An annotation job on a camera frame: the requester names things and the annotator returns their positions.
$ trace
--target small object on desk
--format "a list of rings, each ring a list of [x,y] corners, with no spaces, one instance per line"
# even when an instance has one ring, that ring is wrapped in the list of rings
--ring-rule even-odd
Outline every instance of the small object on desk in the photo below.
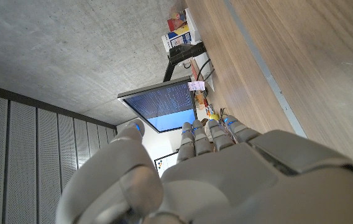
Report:
[[[188,86],[189,86],[190,91],[205,90],[206,89],[203,81],[188,82]]]

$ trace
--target robotic hand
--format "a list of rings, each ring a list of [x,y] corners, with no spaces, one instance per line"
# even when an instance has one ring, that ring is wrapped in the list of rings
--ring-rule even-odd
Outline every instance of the robotic hand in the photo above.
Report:
[[[353,161],[284,131],[260,134],[233,116],[237,144],[209,121],[183,124],[177,165],[160,180],[129,123],[75,172],[57,223],[353,223]]]

